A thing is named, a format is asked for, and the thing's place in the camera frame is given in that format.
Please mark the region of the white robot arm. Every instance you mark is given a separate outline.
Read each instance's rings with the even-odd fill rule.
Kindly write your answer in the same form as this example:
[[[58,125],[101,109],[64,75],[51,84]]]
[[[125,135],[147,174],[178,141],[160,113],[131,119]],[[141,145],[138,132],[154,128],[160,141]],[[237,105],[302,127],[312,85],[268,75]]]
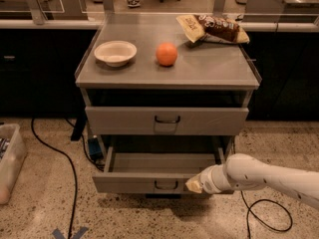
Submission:
[[[270,187],[319,209],[319,173],[266,164],[243,153],[206,168],[185,183],[189,191],[209,194]]]

